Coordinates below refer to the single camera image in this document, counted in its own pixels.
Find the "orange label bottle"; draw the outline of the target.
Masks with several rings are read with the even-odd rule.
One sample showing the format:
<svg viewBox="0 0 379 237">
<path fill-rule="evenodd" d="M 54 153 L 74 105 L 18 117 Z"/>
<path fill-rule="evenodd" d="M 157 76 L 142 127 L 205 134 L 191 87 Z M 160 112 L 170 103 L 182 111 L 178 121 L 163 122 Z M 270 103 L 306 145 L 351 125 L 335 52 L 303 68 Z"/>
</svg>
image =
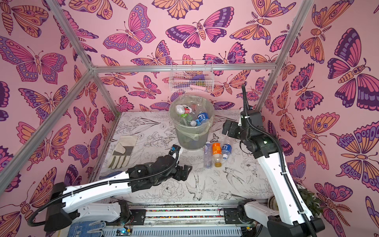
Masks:
<svg viewBox="0 0 379 237">
<path fill-rule="evenodd" d="M 222 166 L 222 149 L 220 143 L 213 143 L 212 145 L 212 159 L 215 167 Z"/>
</svg>

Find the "red white label bottle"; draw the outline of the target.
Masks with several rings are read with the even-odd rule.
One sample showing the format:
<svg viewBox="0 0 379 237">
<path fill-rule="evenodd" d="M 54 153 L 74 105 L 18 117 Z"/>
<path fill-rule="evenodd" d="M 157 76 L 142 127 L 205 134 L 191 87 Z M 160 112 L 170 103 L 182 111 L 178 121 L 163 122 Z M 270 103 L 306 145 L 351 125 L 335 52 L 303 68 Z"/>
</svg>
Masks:
<svg viewBox="0 0 379 237">
<path fill-rule="evenodd" d="M 175 106 L 175 111 L 179 115 L 184 115 L 184 114 L 190 114 L 192 113 L 192 108 L 187 105 L 176 105 Z"/>
</svg>

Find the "lime green label bottle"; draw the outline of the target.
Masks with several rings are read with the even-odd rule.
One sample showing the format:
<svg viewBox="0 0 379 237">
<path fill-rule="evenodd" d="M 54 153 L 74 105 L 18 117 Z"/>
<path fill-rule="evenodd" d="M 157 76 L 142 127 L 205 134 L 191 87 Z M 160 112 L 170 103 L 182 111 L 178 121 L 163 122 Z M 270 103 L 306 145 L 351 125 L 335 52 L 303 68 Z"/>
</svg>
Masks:
<svg viewBox="0 0 379 237">
<path fill-rule="evenodd" d="M 191 127 L 197 126 L 195 119 L 189 114 L 180 115 L 180 119 L 181 119 L 180 122 L 182 123 L 182 125 L 191 126 Z"/>
</svg>

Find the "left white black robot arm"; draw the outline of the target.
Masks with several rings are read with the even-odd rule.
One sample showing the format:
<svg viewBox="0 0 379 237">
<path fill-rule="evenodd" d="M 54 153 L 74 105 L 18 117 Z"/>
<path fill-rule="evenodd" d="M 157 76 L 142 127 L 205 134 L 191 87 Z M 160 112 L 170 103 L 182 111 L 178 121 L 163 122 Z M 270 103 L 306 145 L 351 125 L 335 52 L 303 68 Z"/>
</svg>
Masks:
<svg viewBox="0 0 379 237">
<path fill-rule="evenodd" d="M 153 163 L 135 165 L 109 178 L 85 185 L 54 185 L 50 200 L 39 207 L 28 219 L 30 227 L 43 226 L 45 232 L 55 232 L 81 221 L 105 221 L 124 225 L 131 221 L 127 201 L 119 201 L 115 208 L 101 207 L 98 201 L 148 190 L 173 178 L 186 181 L 192 166 L 179 163 L 182 149 L 173 145 L 169 153 Z"/>
</svg>

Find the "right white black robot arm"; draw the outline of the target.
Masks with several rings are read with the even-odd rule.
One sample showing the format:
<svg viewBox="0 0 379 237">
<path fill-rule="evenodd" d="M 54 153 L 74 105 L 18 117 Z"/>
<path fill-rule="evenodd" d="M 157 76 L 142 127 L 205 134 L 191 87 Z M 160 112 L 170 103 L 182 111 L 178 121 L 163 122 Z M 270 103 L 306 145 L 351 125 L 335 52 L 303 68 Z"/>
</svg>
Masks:
<svg viewBox="0 0 379 237">
<path fill-rule="evenodd" d="M 267 176 L 278 211 L 257 201 L 241 204 L 245 218 L 257 221 L 272 237 L 315 237 L 325 229 L 302 199 L 287 167 L 276 136 L 264 131 L 260 112 L 241 109 L 239 121 L 226 120 L 222 133 L 240 141 L 258 161 Z"/>
</svg>

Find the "purple label clear bottle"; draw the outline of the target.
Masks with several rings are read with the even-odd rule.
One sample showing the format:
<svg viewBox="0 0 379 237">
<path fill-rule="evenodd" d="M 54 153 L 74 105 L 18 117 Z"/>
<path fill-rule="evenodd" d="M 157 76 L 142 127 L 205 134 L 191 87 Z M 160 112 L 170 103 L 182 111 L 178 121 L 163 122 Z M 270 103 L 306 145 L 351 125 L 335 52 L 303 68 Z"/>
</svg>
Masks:
<svg viewBox="0 0 379 237">
<path fill-rule="evenodd" d="M 213 165 L 212 160 L 212 145 L 209 141 L 207 141 L 203 147 L 204 151 L 204 167 L 211 168 Z"/>
</svg>

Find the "blue label bottle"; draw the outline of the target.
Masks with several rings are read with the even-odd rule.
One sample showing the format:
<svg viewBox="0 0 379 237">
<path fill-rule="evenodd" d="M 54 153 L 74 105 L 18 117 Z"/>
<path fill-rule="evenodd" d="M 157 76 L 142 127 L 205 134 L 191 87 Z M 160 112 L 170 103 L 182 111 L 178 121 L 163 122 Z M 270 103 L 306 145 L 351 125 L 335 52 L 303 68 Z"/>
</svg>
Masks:
<svg viewBox="0 0 379 237">
<path fill-rule="evenodd" d="M 209 121 L 209 115 L 206 112 L 201 112 L 197 116 L 196 125 L 202 125 L 208 121 Z"/>
<path fill-rule="evenodd" d="M 230 137 L 226 136 L 222 143 L 222 156 L 224 160 L 227 160 L 232 153 L 233 141 Z"/>
</svg>

